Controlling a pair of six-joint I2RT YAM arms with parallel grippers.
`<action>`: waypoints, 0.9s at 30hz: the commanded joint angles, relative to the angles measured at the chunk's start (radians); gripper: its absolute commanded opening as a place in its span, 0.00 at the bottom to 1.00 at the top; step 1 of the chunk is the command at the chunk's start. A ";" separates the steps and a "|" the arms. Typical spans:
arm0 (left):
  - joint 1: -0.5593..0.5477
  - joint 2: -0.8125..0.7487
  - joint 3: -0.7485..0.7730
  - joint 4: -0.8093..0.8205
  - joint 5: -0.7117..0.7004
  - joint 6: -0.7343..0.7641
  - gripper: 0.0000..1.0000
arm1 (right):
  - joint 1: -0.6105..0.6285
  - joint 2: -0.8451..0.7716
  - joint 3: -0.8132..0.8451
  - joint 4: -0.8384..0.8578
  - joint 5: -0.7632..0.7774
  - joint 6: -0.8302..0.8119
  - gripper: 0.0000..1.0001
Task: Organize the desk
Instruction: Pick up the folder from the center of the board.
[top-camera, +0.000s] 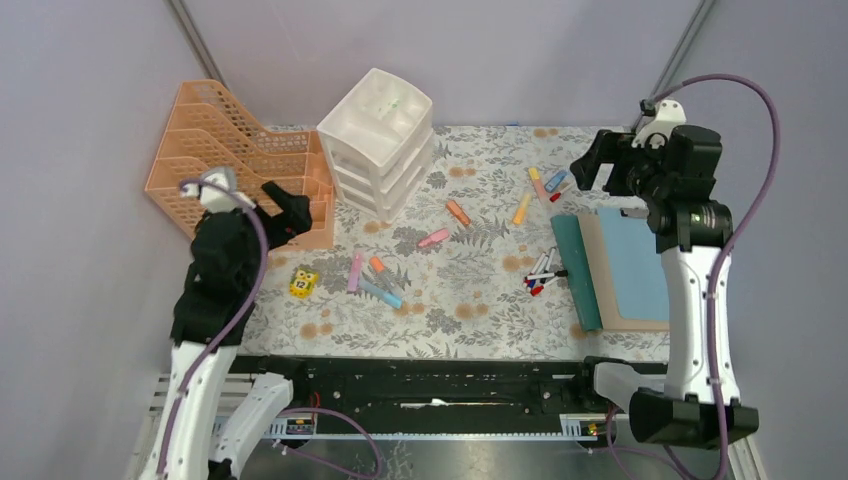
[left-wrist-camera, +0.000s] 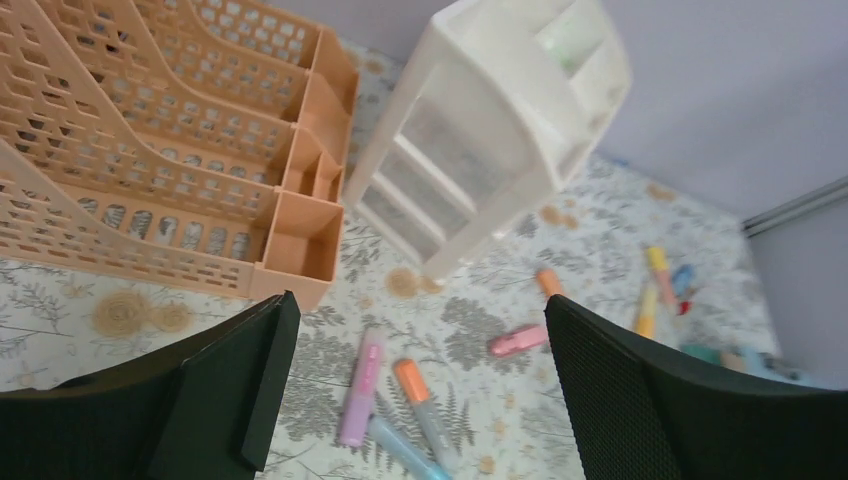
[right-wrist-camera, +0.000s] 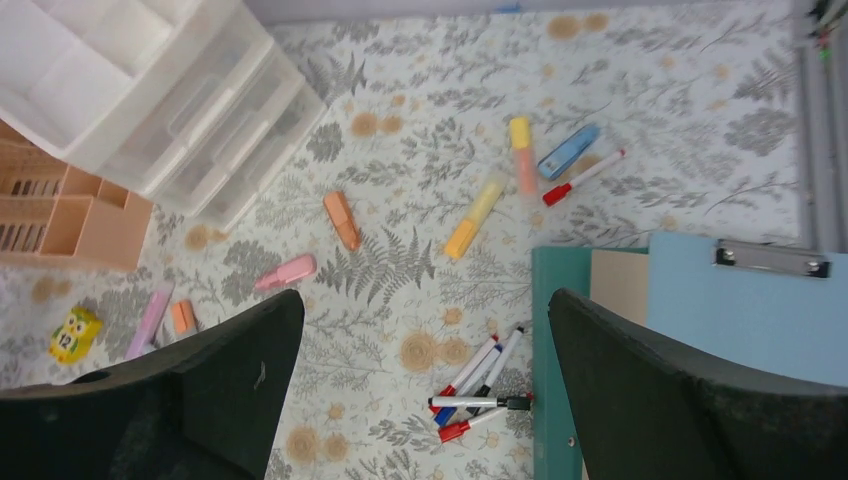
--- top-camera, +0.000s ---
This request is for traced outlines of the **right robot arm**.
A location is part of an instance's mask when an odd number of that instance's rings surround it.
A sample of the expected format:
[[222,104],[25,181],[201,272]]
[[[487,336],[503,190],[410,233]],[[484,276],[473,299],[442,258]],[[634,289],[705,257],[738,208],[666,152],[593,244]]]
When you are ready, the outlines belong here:
[[573,396],[589,412],[610,401],[622,407],[640,443],[716,450],[760,426],[758,410],[741,401],[729,355],[726,287],[734,227],[729,208],[711,197],[721,137],[694,125],[648,137],[659,145],[602,129],[570,171],[586,191],[609,164],[603,191],[647,206],[669,295],[664,386],[654,389],[625,361],[594,357]]

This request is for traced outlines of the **beige file folder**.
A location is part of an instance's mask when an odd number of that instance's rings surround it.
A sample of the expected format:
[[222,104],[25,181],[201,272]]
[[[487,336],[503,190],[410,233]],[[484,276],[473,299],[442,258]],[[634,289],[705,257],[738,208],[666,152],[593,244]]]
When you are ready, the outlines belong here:
[[581,213],[582,234],[600,329],[604,332],[667,332],[666,281],[653,235],[645,222],[619,208]]

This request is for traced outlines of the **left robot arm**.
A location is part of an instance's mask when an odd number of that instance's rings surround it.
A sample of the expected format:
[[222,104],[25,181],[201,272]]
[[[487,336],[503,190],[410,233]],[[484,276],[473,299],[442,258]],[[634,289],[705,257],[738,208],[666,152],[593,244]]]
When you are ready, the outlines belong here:
[[273,181],[261,189],[279,214],[269,215],[222,174],[179,184],[180,196],[198,200],[204,212],[173,310],[168,391],[144,479],[234,479],[276,413],[309,401],[307,380],[272,374],[260,383],[269,392],[232,417],[231,436],[212,443],[222,388],[255,308],[268,254],[312,227],[308,196]]

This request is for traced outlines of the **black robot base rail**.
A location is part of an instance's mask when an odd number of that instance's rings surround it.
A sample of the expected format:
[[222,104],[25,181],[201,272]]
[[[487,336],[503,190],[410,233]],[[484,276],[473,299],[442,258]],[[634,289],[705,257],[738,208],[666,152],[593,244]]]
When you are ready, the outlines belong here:
[[230,371],[281,374],[293,406],[345,414],[372,435],[554,434],[563,415],[608,411],[582,361],[240,355]]

